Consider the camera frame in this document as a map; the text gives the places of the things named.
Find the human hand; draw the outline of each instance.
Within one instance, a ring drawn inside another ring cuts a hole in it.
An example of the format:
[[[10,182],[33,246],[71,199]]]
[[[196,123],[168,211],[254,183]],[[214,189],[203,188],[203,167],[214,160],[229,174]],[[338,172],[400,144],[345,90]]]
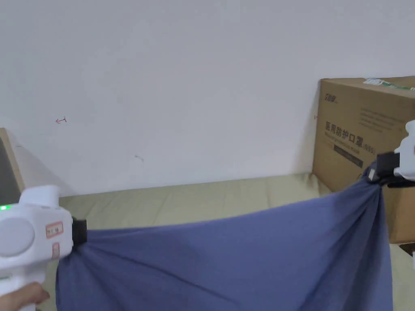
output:
[[[40,304],[49,298],[49,293],[39,283],[31,283],[17,291],[0,296],[0,310],[19,311],[24,306]]]

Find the blue cloth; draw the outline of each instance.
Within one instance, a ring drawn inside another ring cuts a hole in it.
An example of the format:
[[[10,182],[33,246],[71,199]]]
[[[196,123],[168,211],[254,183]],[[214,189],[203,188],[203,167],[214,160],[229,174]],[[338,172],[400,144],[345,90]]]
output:
[[[392,310],[381,187],[195,224],[92,230],[59,263],[58,311]]]

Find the bed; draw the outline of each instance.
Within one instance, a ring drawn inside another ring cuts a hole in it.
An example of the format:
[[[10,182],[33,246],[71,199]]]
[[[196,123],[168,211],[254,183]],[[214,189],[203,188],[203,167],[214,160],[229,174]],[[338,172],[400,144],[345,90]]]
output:
[[[124,190],[61,198],[60,205],[89,229],[182,224],[232,217],[312,199],[330,191],[313,174],[255,178],[195,185]],[[415,304],[415,271],[412,258],[391,245],[395,310]],[[51,299],[40,306],[54,311],[57,262],[49,264],[45,289]]]

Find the red pen mark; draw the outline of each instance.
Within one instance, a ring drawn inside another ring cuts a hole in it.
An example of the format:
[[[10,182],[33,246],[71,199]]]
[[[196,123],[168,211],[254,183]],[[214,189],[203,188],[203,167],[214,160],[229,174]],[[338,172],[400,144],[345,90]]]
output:
[[[62,120],[56,119],[56,121],[55,121],[55,122],[56,122],[57,124],[61,124],[61,122],[62,122],[62,121],[65,121],[65,123],[66,123],[66,117],[63,117],[63,119],[62,119]]]

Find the red label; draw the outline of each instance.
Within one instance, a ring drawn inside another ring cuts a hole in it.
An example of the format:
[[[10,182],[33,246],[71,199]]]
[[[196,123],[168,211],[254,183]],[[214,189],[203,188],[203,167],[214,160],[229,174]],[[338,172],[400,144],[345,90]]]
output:
[[[59,247],[59,243],[53,243],[52,245],[52,259],[59,258],[61,254],[61,248]]]
[[[46,238],[50,239],[63,233],[63,223],[61,221],[46,226]]]

